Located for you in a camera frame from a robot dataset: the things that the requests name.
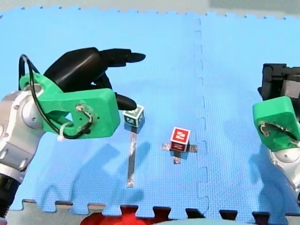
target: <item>toy block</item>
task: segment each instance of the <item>toy block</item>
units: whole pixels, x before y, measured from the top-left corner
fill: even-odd
[[[138,128],[144,119],[144,107],[137,105],[135,110],[124,111],[123,115],[125,123]]]
[[[190,133],[190,130],[174,127],[170,140],[170,149],[173,151],[186,152],[189,144]]]

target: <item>robotic hand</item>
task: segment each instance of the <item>robotic hand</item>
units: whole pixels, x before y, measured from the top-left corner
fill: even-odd
[[[113,92],[105,72],[144,58],[129,49],[79,49],[41,75],[26,55],[20,57],[19,90],[0,102],[0,225],[6,224],[45,132],[59,134],[59,140],[109,137],[120,124],[119,110],[136,109],[133,100]],[[66,118],[69,113],[72,121]]]
[[[264,64],[262,74],[258,92],[263,101],[253,106],[255,127],[300,206],[300,67]]]

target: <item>green 3d-printed part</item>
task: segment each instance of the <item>green 3d-printed part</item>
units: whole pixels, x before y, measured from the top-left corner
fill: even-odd
[[[292,101],[289,97],[283,96],[259,102],[253,106],[254,124],[262,143],[271,151],[276,152],[284,149],[295,148],[291,139],[286,134],[268,129],[268,136],[265,136],[260,125],[264,123],[275,124],[287,128],[297,139],[300,138],[300,125],[296,119]]]
[[[28,86],[29,74],[23,76],[19,83],[22,90]],[[82,135],[79,139],[110,137],[120,124],[116,97],[111,89],[64,93],[50,79],[40,74],[34,74],[34,83],[39,84],[43,89],[43,93],[38,96],[38,101],[51,122],[57,128],[66,122],[72,123],[64,128],[64,133],[67,135],[75,135],[88,121],[82,112],[76,110],[77,105],[83,105],[93,115],[94,121],[90,133]],[[66,118],[69,113],[72,121]],[[43,120],[43,130],[56,133],[45,120]]]

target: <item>black cable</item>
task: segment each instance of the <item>black cable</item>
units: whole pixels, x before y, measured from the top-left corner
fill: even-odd
[[[31,63],[31,61],[28,59],[28,57],[26,55],[22,55],[20,57],[19,60],[19,78],[22,77],[23,75],[25,75],[25,62],[27,63],[28,66],[28,70],[29,70],[29,75],[30,75],[30,90],[31,90],[31,94],[32,94],[32,98],[33,101],[39,111],[39,113],[41,114],[42,118],[46,121],[46,123],[57,133],[60,133],[60,129],[57,128],[50,120],[49,118],[46,116],[44,110],[42,109],[37,95],[36,95],[36,90],[34,87],[34,74],[33,71],[35,71],[36,73],[39,73],[38,70],[35,68],[35,66]],[[92,117],[89,118],[91,121],[87,122],[82,128],[81,130],[75,134],[75,135],[67,135],[65,133],[63,133],[63,136],[67,139],[77,139],[80,136],[86,134],[89,131],[89,128],[91,127],[92,123],[93,123],[93,119]]]
[[[291,139],[293,139],[293,141],[296,141],[296,142],[299,141],[299,140],[297,139],[297,137],[296,137],[294,134],[292,134],[292,133],[291,133],[287,128],[285,128],[285,127],[282,127],[282,126],[276,125],[276,124],[271,124],[271,123],[263,123],[263,124],[261,124],[261,125],[259,126],[260,130],[262,130],[261,127],[263,127],[263,126],[265,126],[265,127],[267,127],[267,128],[270,128],[270,129],[272,129],[272,130],[281,132],[281,133],[283,133],[283,134],[289,136]]]

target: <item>blue foam mat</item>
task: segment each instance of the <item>blue foam mat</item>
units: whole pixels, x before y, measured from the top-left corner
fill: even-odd
[[[19,27],[19,20],[25,26]],[[96,46],[131,48],[146,60],[110,69],[113,88],[145,106],[138,135],[135,187],[126,188],[130,134],[123,125],[111,138],[57,142],[46,134],[12,206],[33,199],[44,211],[56,201],[72,202],[85,214],[88,203],[137,205],[137,216],[152,217],[154,206],[170,207],[170,218],[186,218],[185,208],[207,218],[219,210],[237,210],[237,220],[253,222],[253,211],[270,212],[271,224],[285,224],[285,213],[298,213],[283,174],[268,161],[252,122],[260,101],[263,63],[298,66],[298,27],[287,18],[256,19],[234,15],[145,14],[116,10],[44,8],[4,12],[0,20],[1,95],[17,88],[17,62],[27,54],[44,71],[64,52]],[[161,144],[173,126],[189,128],[198,153],[174,165]]]

